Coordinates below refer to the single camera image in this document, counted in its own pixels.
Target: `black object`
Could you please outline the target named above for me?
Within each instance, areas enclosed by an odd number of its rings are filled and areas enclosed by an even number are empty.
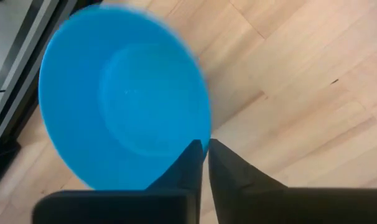
[[[143,191],[64,191],[42,199],[32,222],[199,223],[203,151],[195,140]]]
[[[0,180],[11,165],[9,161],[13,161],[20,148],[19,143],[13,139],[0,145]]]
[[[59,192],[36,205],[33,222],[199,223],[202,159],[193,141],[147,190]],[[377,190],[289,188],[216,139],[208,159],[220,224],[377,223]]]

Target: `blue bowl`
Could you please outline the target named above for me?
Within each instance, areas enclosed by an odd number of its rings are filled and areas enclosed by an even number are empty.
[[[160,22],[121,6],[74,14],[50,41],[39,103],[58,153],[98,190],[142,190],[193,139],[206,152],[210,107],[202,73]]]

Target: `wooden floor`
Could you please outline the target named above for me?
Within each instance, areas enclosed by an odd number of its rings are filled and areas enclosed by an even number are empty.
[[[377,187],[377,0],[129,0],[163,18],[206,73],[213,137],[290,186]],[[0,184],[0,224],[85,186],[37,110]],[[217,223],[204,168],[202,223]]]

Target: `plastic bowl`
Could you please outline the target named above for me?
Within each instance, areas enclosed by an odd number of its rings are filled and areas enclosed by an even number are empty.
[[[143,190],[194,139],[206,152],[210,108],[202,73],[165,25],[121,6],[91,6],[46,49],[39,103],[74,173],[98,190]]]

